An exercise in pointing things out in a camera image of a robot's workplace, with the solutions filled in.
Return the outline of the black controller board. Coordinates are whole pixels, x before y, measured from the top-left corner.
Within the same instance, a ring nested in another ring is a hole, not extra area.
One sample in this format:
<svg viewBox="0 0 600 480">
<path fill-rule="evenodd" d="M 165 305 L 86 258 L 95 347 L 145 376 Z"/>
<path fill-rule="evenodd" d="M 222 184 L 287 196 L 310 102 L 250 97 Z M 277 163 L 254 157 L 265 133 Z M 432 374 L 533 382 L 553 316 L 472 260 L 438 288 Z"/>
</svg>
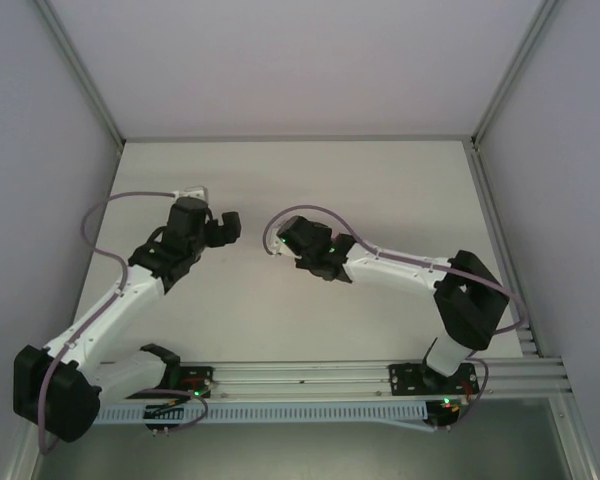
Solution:
<svg viewBox="0 0 600 480">
<path fill-rule="evenodd" d="M 436 430 L 450 431 L 464 414 L 468 404 L 465 401 L 443 398 L 426 403 L 425 423 Z"/>
</svg>

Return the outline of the grey metal panel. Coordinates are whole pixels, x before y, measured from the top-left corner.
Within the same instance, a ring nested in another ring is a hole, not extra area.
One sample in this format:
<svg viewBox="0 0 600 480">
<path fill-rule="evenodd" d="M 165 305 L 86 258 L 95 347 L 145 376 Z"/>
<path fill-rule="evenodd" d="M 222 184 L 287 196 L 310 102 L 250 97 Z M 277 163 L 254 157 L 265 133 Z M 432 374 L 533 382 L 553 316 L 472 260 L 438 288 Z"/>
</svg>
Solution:
<svg viewBox="0 0 600 480">
<path fill-rule="evenodd" d="M 552 439 L 381 424 L 207 425 L 170 436 L 94 429 L 34 480 L 572 480 Z"/>
</svg>

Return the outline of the grey back frame strip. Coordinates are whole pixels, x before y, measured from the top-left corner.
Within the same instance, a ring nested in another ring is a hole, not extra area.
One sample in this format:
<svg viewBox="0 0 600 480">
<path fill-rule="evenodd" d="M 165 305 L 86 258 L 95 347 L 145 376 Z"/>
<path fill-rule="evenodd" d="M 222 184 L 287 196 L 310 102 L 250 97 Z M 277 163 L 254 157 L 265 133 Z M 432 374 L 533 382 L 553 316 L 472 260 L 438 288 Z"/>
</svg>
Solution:
<svg viewBox="0 0 600 480">
<path fill-rule="evenodd" d="M 224 135 L 129 137 L 126 144 L 157 143 L 267 143 L 267 142 L 366 142 L 366 141 L 471 141 L 468 134 L 366 134 L 366 135 Z"/>
</svg>

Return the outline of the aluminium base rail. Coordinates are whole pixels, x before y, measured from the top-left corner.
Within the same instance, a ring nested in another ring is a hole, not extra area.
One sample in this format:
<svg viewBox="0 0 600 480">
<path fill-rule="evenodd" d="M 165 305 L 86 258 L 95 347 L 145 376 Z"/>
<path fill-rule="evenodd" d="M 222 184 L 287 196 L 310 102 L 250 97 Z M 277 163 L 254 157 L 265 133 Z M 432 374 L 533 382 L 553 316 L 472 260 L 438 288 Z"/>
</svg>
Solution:
<svg viewBox="0 0 600 480">
<path fill-rule="evenodd" d="M 390 360 L 334 362 L 214 363 L 210 399 L 215 402 L 386 401 L 397 375 Z M 556 358 L 477 359 L 483 394 L 491 399 L 551 398 L 572 393 L 563 362 Z"/>
</svg>

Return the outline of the aluminium frame post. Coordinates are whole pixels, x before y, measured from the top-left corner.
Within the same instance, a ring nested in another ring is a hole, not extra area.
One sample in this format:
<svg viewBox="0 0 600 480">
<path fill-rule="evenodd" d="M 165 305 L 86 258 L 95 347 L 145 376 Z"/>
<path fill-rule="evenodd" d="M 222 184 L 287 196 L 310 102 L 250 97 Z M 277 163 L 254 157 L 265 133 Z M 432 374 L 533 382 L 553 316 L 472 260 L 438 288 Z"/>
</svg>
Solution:
<svg viewBox="0 0 600 480">
<path fill-rule="evenodd" d="M 95 81 L 88 72 L 77 48 L 71 40 L 66 27 L 60 19 L 51 0 L 31 0 L 39 13 L 45 28 L 48 30 L 61 57 L 77 81 L 81 92 L 94 113 L 98 123 L 106 130 L 108 136 L 116 146 L 119 154 L 123 152 L 125 138 L 121 134 L 110 109 L 107 107 Z"/>
<path fill-rule="evenodd" d="M 531 61 L 535 50 L 539 47 L 564 2 L 565 0 L 541 0 L 471 135 L 471 142 L 476 152 L 480 151 L 482 141 L 489 133 L 508 96 L 520 80 L 527 64 Z"/>
</svg>

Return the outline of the aluminium side rail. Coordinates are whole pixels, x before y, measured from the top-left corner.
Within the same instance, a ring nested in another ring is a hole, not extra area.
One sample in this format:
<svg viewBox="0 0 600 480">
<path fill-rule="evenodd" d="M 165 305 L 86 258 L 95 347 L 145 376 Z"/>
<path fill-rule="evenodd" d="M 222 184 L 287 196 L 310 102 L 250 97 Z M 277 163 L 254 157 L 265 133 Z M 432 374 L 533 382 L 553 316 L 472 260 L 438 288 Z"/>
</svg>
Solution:
<svg viewBox="0 0 600 480">
<path fill-rule="evenodd" d="M 465 144 L 465 151 L 487 223 L 490 241 L 495 251 L 496 262 L 501 272 L 502 282 L 521 298 L 526 308 L 524 313 L 526 321 L 524 326 L 519 328 L 519 331 L 526 329 L 531 332 L 538 356 L 564 360 L 564 355 L 559 351 L 555 339 L 546 331 L 546 328 L 537 318 L 536 310 L 531 303 L 531 297 L 528 295 L 520 276 L 519 268 L 513 256 L 512 244 L 505 229 L 504 217 L 500 212 L 482 154 L 471 140 Z"/>
</svg>

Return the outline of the aluminium frame leg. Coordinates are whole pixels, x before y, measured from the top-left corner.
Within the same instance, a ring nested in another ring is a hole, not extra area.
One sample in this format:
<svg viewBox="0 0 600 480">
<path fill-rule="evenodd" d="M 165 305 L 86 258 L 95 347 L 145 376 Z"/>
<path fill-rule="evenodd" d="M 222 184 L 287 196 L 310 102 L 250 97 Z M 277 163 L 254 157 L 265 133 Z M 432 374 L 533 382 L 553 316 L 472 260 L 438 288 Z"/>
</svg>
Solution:
<svg viewBox="0 0 600 480">
<path fill-rule="evenodd" d="M 549 399 L 557 436 L 572 480 L 600 480 L 600 469 L 571 393 Z"/>
<path fill-rule="evenodd" d="M 0 480 L 33 480 L 39 457 L 37 426 L 22 421 L 16 430 Z"/>
</svg>

